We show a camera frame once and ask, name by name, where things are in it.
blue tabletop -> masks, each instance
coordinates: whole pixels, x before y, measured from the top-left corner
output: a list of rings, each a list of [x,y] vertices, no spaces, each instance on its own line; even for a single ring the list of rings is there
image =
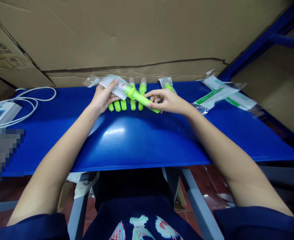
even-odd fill
[[[179,96],[193,102],[209,89],[201,82],[175,82]],[[160,88],[147,85],[147,91]],[[6,164],[2,176],[33,174],[36,167],[90,103],[95,87],[57,88],[57,96],[49,102],[39,102],[32,116],[8,128],[25,130],[23,143]],[[29,97],[47,99],[50,89],[36,90]],[[24,105],[17,116],[31,111]],[[199,144],[186,119],[177,114],[156,114],[143,111],[110,112],[97,120],[72,168],[73,172],[112,169],[188,166],[209,164],[210,159]],[[221,101],[206,118],[246,151],[254,161],[293,160],[294,149],[284,143],[271,129],[249,113]]]

blue sleeve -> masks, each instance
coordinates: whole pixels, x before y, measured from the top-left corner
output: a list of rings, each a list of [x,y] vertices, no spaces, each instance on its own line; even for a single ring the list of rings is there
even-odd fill
[[[61,213],[40,214],[0,228],[0,239],[40,240],[69,239],[65,216]]]
[[[213,212],[228,239],[294,239],[294,217],[265,207],[233,207]]]

blue metal rack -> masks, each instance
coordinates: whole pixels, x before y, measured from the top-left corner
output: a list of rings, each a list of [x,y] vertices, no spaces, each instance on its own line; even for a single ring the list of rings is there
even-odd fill
[[[294,28],[294,3],[264,32],[262,33],[225,71],[219,75],[219,79],[229,82],[243,70],[248,64],[258,58],[272,45],[282,45],[294,49],[294,38],[286,34]],[[294,133],[282,123],[264,111],[264,119],[272,122],[280,128],[288,137],[284,139],[294,148]]]
[[[294,38],[285,36],[293,28],[294,3],[220,74],[219,79],[224,82],[230,81],[243,68],[274,44],[294,49]]]

neon green tube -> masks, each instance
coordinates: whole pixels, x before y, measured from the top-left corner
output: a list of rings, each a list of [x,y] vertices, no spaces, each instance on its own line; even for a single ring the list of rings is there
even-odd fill
[[[170,91],[173,91],[173,87],[171,86],[170,83],[166,83],[166,84],[164,85],[164,88],[169,89]]]
[[[130,83],[133,88],[136,88],[135,83]],[[132,111],[136,110],[136,100],[130,99],[130,107]]]
[[[125,94],[128,97],[137,100],[138,102],[142,103],[145,107],[147,107],[148,103],[152,103],[152,101],[150,101],[147,98],[145,98],[144,96],[140,95],[139,92],[135,88],[133,88],[129,85],[123,85],[123,87],[125,90]],[[158,110],[158,109],[151,109],[151,108],[149,108],[149,109],[155,113],[160,113],[160,110]]]
[[[127,103],[126,100],[120,100],[121,110],[126,111],[127,110]]]
[[[109,108],[109,111],[111,111],[111,112],[112,112],[113,110],[115,110],[115,109],[114,109],[114,106],[113,106],[113,103],[109,104],[109,105],[108,105],[108,108]]]
[[[114,105],[115,105],[116,112],[120,112],[121,111],[121,107],[120,107],[119,100],[114,101]]]
[[[140,84],[140,86],[139,86],[140,95],[142,95],[142,96],[145,95],[145,93],[147,91],[146,86],[147,86],[146,84]],[[139,111],[142,111],[144,109],[144,105],[141,102],[138,103],[138,109],[139,109]]]

printed pattern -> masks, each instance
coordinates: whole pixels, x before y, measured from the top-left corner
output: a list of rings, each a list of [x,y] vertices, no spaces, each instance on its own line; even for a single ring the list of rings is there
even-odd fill
[[[174,230],[171,226],[169,226],[169,224],[166,223],[161,217],[156,217],[157,220],[155,223],[155,227],[158,233],[160,233],[163,238],[171,238],[177,240],[177,237],[179,236],[180,239],[183,240],[180,234],[177,233],[176,230]]]
[[[109,240],[126,240],[126,233],[123,222],[118,223]]]
[[[148,217],[145,215],[141,215],[140,218],[130,218],[129,222],[134,226],[132,240],[143,240],[144,236],[148,236],[155,240],[153,235],[145,228],[145,223],[147,223],[147,221]]]

